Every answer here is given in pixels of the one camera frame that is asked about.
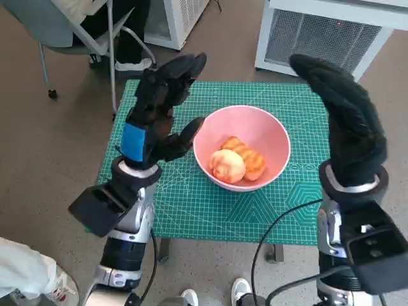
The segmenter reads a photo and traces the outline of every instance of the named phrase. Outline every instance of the black pants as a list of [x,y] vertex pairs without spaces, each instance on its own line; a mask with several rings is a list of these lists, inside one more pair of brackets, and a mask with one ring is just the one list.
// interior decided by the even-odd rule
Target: black pants
[[[125,22],[125,26],[134,31],[143,41],[145,39],[145,24],[149,16],[150,0],[113,0],[113,24],[118,22],[124,15],[135,8]],[[98,38],[108,30],[108,7],[101,7],[95,15],[86,16],[81,26],[93,37]],[[83,45],[80,39],[74,35],[74,45]],[[115,58],[120,63],[137,64],[142,59],[142,46],[127,32],[122,31],[119,36],[119,44],[115,49]]]

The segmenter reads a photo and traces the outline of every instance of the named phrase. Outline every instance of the gray floor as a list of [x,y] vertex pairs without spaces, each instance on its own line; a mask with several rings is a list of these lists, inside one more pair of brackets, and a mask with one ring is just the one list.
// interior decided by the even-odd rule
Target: gray floor
[[[254,70],[262,0],[210,3],[182,53],[206,52],[201,80],[297,82],[296,78]],[[94,183],[112,127],[109,82],[87,67],[87,58],[47,52],[50,77],[59,92],[50,101],[43,84],[36,44],[0,9],[0,235],[25,243],[57,260],[78,282],[81,293],[92,277],[104,241],[84,231],[68,205]],[[397,31],[362,78],[377,105],[389,139],[390,188],[384,207],[408,234],[408,33]],[[179,53],[153,50],[161,62]],[[119,85],[119,95],[123,84]],[[176,240],[146,305],[197,290],[202,305],[229,305],[235,277],[249,278],[255,245]],[[287,281],[317,271],[315,248],[285,247],[285,263],[259,261],[256,279],[265,295]],[[146,256],[145,278],[152,256]],[[140,293],[145,282],[140,286]],[[387,295],[390,305],[407,305],[407,291]],[[313,284],[276,299],[276,305],[312,305]]]

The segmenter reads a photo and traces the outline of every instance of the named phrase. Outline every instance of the chair leg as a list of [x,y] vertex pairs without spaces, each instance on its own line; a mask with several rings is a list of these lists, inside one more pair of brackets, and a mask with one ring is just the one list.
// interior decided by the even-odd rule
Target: chair leg
[[156,65],[156,58],[154,57],[154,54],[152,51],[150,51],[149,48],[147,48],[147,46],[145,45],[145,43],[139,38],[139,36],[136,35],[135,32],[133,32],[132,30],[130,30],[128,27],[122,26],[121,30],[128,32],[138,43],[139,45],[142,46],[142,48],[147,52],[147,54],[150,56],[150,58],[152,59],[152,63],[153,65]]
[[48,96],[51,99],[57,99],[57,91],[51,88],[50,81],[48,79],[47,65],[45,64],[44,47],[40,42],[38,42],[37,45],[38,45],[38,52],[40,53],[41,65],[43,67],[44,81],[48,89]]
[[116,83],[115,83],[115,51],[113,49],[113,0],[108,0],[106,2],[108,7],[108,30],[109,30],[109,70],[110,70],[110,87],[112,93],[112,108],[113,116],[117,112],[116,106]]

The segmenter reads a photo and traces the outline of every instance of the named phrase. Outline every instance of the table leg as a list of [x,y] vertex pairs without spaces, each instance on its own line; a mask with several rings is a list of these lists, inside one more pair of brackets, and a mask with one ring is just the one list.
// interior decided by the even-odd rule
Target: table leg
[[281,263],[284,261],[282,244],[267,244],[265,252],[267,263]]
[[170,238],[160,239],[158,262],[163,264],[167,261],[170,253]]

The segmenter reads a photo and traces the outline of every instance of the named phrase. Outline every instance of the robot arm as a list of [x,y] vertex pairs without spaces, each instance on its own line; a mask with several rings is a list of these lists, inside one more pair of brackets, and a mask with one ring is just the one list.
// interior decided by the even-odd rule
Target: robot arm
[[367,91],[341,68],[306,55],[290,64],[329,114],[330,159],[319,167],[320,272],[350,270],[317,282],[322,305],[371,305],[372,295],[408,287],[408,243],[379,206],[388,187],[386,138]]
[[135,306],[132,293],[142,277],[142,260],[154,222],[153,196],[161,176],[159,160],[186,154],[203,118],[169,135],[173,107],[189,95],[189,87],[206,63],[205,54],[184,55],[157,71],[145,70],[136,90],[136,105],[125,122],[121,155],[112,162],[112,178],[86,189],[69,211],[99,237],[108,236],[94,282],[84,300],[87,306]]

